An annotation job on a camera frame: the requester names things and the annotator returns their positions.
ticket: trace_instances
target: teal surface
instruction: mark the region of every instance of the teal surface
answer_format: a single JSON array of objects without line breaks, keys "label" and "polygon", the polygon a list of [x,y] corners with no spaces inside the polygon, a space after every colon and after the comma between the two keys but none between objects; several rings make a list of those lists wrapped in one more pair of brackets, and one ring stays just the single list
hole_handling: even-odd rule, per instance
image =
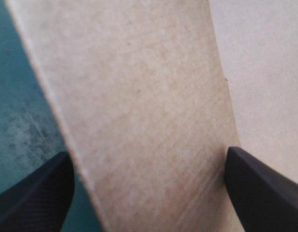
[{"label": "teal surface", "polygon": [[[0,193],[66,150],[3,0],[0,0]],[[102,231],[76,177],[62,232]]]}]

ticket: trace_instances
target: cardboard sheet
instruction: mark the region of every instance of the cardboard sheet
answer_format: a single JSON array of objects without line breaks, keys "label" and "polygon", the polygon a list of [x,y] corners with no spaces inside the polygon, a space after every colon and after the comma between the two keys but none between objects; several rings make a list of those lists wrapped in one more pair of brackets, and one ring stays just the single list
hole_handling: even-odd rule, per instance
[{"label": "cardboard sheet", "polygon": [[9,0],[106,231],[242,232],[239,145],[207,0]]},{"label": "cardboard sheet", "polygon": [[298,182],[298,0],[210,0],[241,145]]}]

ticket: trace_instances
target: black plastic tip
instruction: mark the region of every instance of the black plastic tip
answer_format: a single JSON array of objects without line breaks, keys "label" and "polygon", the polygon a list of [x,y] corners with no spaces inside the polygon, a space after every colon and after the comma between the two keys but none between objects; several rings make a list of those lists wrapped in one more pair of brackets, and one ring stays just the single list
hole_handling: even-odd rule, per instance
[{"label": "black plastic tip", "polygon": [[246,232],[298,232],[298,184],[239,147],[228,150],[224,180]]},{"label": "black plastic tip", "polygon": [[59,232],[74,188],[68,153],[58,153],[0,194],[0,232]]}]

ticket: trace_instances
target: white surface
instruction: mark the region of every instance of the white surface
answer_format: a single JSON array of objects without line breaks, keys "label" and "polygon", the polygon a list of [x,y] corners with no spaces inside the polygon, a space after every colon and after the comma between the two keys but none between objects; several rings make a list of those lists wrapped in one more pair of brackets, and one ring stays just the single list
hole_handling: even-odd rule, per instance
[{"label": "white surface", "polygon": [[298,0],[210,0],[242,147],[298,182]]}]

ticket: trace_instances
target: cardboard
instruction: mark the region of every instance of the cardboard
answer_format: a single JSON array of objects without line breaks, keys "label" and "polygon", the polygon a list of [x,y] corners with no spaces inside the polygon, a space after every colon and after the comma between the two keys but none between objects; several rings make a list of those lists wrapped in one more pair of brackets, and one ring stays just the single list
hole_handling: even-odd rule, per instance
[{"label": "cardboard", "polygon": [[207,0],[7,3],[106,231],[243,231]]}]

